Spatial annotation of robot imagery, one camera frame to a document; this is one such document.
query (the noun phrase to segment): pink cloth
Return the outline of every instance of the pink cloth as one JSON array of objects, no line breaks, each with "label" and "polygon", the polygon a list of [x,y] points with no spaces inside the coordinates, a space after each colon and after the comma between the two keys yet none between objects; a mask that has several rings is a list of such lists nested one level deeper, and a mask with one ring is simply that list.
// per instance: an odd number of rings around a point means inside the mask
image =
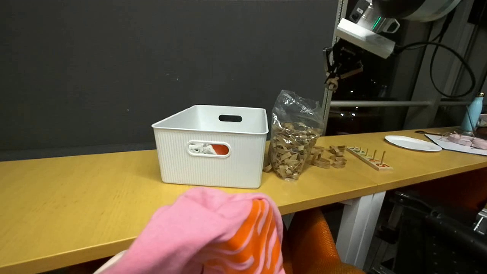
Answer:
[{"label": "pink cloth", "polygon": [[[256,225],[252,226],[250,234],[263,237],[258,234],[267,233],[264,235],[267,244],[259,245],[256,236],[249,235],[244,241],[245,246],[241,248],[215,248],[226,246],[229,240],[234,241],[236,233],[242,231],[241,227],[249,227],[248,224],[253,220],[251,216],[257,216],[257,211],[261,215],[254,218]],[[269,216],[273,219],[267,231],[263,228],[263,220]],[[221,266],[211,262],[230,267],[232,273],[249,273],[246,270],[253,269],[253,273],[283,274],[281,243],[281,215],[268,196],[229,195],[217,189],[192,188],[182,194],[173,205],[158,209],[127,252],[114,265],[103,271],[103,274],[224,272]],[[248,260],[238,263],[226,260],[235,253],[243,253],[244,248],[249,245],[252,249],[259,247],[260,257],[251,255]],[[270,265],[273,250],[279,253],[279,259],[277,262],[274,260],[275,265]]]}]

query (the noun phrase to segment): dark gray wall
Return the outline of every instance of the dark gray wall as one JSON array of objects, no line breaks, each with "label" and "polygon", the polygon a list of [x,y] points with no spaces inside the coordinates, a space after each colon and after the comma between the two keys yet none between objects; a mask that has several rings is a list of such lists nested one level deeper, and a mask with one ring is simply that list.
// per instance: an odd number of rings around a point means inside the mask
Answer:
[{"label": "dark gray wall", "polygon": [[194,104],[270,113],[281,89],[322,100],[336,7],[2,1],[0,151],[152,143],[152,123]]}]

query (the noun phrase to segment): wooden table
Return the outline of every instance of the wooden table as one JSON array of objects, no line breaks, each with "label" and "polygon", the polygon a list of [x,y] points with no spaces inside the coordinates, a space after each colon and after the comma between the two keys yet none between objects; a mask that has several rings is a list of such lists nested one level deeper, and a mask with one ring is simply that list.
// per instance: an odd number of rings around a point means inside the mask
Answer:
[{"label": "wooden table", "polygon": [[[282,214],[344,201],[337,241],[342,259],[363,265],[384,191],[487,167],[487,157],[394,147],[385,135],[425,139],[413,131],[322,137],[317,145],[387,150],[392,172],[350,154],[344,169],[310,167],[297,182],[264,173],[257,190]],[[0,162],[0,273],[36,273],[126,249],[155,210],[191,186],[164,184],[154,150]]]}]

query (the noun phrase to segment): light blue water bottle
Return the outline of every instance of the light blue water bottle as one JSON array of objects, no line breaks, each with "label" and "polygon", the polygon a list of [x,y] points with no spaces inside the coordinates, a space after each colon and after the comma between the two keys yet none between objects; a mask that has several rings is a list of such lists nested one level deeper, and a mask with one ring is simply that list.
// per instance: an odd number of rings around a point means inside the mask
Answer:
[{"label": "light blue water bottle", "polygon": [[477,122],[480,118],[480,113],[482,112],[482,106],[484,104],[484,93],[481,92],[475,99],[473,100],[472,104],[468,106],[468,111],[465,113],[462,122],[462,130],[465,131],[473,131],[472,126],[476,127]]}]

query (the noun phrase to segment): clear plastic bag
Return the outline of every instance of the clear plastic bag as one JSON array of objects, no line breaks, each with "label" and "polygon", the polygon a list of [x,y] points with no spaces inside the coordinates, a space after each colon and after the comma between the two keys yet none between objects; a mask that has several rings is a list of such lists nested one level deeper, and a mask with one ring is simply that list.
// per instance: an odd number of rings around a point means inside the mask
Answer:
[{"label": "clear plastic bag", "polygon": [[323,110],[317,101],[281,91],[272,109],[269,145],[269,162],[279,177],[299,178],[323,127]]}]

